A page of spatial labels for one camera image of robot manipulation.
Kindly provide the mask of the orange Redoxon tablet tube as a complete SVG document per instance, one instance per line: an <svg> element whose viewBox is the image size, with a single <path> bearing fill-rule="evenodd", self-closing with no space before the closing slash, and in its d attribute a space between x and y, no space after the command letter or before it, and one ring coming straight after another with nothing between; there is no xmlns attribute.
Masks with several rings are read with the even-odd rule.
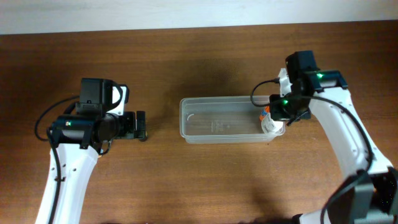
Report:
<svg viewBox="0 0 398 224"><path fill-rule="evenodd" d="M263 121L269 113L270 113L270 107L269 106L263 107L263 109L259 115L259 120Z"/></svg>

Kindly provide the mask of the white labelled bottle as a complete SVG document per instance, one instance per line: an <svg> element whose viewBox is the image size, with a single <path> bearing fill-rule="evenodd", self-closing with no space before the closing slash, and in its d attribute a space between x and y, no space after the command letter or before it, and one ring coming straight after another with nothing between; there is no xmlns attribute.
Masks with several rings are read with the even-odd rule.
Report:
<svg viewBox="0 0 398 224"><path fill-rule="evenodd" d="M280 131L284 123L282 121L274 121L271 114L267 113L261 121L261 128L265 134L274 134Z"/></svg>

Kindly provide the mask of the clear plastic container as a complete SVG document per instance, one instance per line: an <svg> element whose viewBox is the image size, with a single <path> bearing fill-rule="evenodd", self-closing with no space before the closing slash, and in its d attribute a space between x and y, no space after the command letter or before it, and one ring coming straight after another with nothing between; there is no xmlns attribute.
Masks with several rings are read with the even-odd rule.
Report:
<svg viewBox="0 0 398 224"><path fill-rule="evenodd" d="M285 125L265 133L262 110L249 96L184 98L180 101L180 135L189 144L270 142L285 133Z"/></svg>

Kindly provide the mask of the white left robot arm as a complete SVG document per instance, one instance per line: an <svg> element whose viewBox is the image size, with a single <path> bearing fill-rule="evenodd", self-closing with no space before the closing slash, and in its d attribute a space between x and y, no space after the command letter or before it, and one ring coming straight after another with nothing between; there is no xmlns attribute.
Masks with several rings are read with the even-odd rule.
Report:
<svg viewBox="0 0 398 224"><path fill-rule="evenodd" d="M83 78L80 94L46 129L50 165L36 223L78 223L88 181L115 140L146 141L145 111L125 111L129 88L113 80Z"/></svg>

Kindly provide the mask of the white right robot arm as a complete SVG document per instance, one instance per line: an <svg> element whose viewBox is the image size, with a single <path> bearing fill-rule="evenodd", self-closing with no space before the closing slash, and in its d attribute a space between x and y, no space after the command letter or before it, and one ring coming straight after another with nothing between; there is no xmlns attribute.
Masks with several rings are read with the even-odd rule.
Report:
<svg viewBox="0 0 398 224"><path fill-rule="evenodd" d="M321 209L295 215L293 223L397 223L397 169L366 131L342 74L318 68L310 50L285 64L280 92L270 97L271 118L290 125L316 117L343 176Z"/></svg>

